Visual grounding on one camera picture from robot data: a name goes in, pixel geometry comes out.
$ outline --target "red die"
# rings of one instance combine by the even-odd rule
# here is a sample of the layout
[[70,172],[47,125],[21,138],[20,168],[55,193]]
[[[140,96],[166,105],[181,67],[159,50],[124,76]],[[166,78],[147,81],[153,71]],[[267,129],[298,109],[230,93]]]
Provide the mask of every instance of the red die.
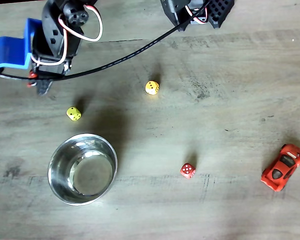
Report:
[[196,173],[196,168],[194,166],[192,166],[189,163],[185,163],[182,168],[180,173],[187,179],[192,178],[195,173]]

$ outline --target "yellow die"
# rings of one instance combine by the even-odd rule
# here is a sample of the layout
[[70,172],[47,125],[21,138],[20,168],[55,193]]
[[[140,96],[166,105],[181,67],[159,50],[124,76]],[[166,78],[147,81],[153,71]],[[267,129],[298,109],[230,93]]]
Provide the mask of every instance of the yellow die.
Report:
[[155,81],[148,81],[145,85],[145,91],[148,94],[156,95],[159,91],[159,83]]
[[69,109],[66,111],[66,114],[72,121],[77,121],[79,118],[81,118],[81,112],[74,106],[69,107]]

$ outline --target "wooden table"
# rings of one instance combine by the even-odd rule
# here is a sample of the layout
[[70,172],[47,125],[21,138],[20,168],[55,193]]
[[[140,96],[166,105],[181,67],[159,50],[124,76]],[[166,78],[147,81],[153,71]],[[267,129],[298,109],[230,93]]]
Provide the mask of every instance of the wooden table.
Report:
[[[21,37],[43,5],[0,5],[0,36]],[[172,27],[159,0],[96,6],[103,37],[82,43],[73,73]],[[149,80],[160,81],[155,96]],[[85,110],[72,122],[66,110],[78,102]],[[104,197],[73,207],[51,192],[47,167],[79,133],[109,140],[119,167]],[[300,240],[300,168],[282,192],[260,182],[284,143],[300,147],[300,0],[237,0],[221,29],[189,26],[44,97],[0,79],[0,239]],[[186,161],[196,163],[190,180],[179,173]]]

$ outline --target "metal cup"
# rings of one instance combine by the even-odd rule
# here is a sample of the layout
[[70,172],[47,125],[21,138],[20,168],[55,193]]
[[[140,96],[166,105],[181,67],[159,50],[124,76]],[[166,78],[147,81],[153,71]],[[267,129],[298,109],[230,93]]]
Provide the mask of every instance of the metal cup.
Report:
[[117,173],[114,148],[103,137],[79,134],[63,142],[48,166],[53,193],[66,204],[82,206],[104,195]]

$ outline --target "red toy car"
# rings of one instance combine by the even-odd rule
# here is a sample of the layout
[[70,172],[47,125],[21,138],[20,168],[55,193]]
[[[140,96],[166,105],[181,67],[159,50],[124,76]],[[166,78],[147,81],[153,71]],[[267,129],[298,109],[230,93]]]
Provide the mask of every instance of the red toy car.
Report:
[[261,182],[279,192],[299,166],[300,148],[293,144],[285,144],[282,146],[279,156],[263,171]]

